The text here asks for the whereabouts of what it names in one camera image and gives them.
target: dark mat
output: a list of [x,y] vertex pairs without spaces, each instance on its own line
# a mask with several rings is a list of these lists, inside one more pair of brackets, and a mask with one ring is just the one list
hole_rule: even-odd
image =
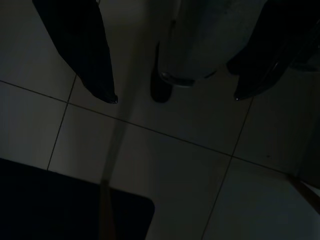
[[[0,159],[0,238],[98,239],[99,185]],[[118,240],[143,240],[151,200],[111,189]]]

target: black doormat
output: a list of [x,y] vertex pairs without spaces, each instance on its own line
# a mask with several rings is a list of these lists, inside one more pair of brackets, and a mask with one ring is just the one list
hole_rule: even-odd
[[[118,240],[146,238],[151,200],[111,189]],[[97,240],[100,187],[0,159],[0,239]]]

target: white tile floor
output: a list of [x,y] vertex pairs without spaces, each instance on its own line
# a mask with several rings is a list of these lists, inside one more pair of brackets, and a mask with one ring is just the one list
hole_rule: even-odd
[[[75,74],[32,1],[0,3],[0,158],[99,183],[115,129],[122,129],[111,185],[153,200],[147,240],[202,239],[214,203],[205,240],[233,239],[235,232],[270,239],[276,230],[277,239],[287,239],[288,228],[290,239],[306,231],[319,239],[313,228],[319,218],[271,169],[296,170],[318,117],[320,76],[288,70],[273,89],[236,102],[237,78],[222,67],[157,104],[149,77],[160,31],[145,24],[145,4],[136,1],[125,12],[113,0],[101,2],[119,96],[119,104],[109,105],[79,79],[72,88]],[[290,213],[295,206],[301,209]],[[293,220],[307,216],[313,222]]]

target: floor tile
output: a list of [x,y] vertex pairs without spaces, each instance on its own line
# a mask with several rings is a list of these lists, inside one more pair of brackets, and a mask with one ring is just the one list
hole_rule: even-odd
[[100,9],[119,103],[110,105],[94,98],[79,79],[70,102],[231,154],[250,102],[234,101],[237,78],[222,68],[212,78],[198,82],[193,88],[174,88],[167,103],[154,102],[150,96],[150,75],[157,43],[154,28],[144,27],[140,20],[133,20],[138,23],[132,25],[127,22],[120,26],[112,25],[106,20],[108,15],[104,13],[103,3]]
[[254,98],[234,155],[295,172],[320,113],[319,94],[319,75],[289,69]]
[[318,240],[319,224],[284,175],[233,159],[203,240]]
[[110,186],[151,199],[146,240],[200,240],[230,158],[128,125]]
[[0,82],[0,158],[46,169],[66,103]]
[[112,118],[69,105],[49,170],[99,184],[114,123]]
[[67,100],[75,73],[58,54],[31,0],[0,3],[0,80]]

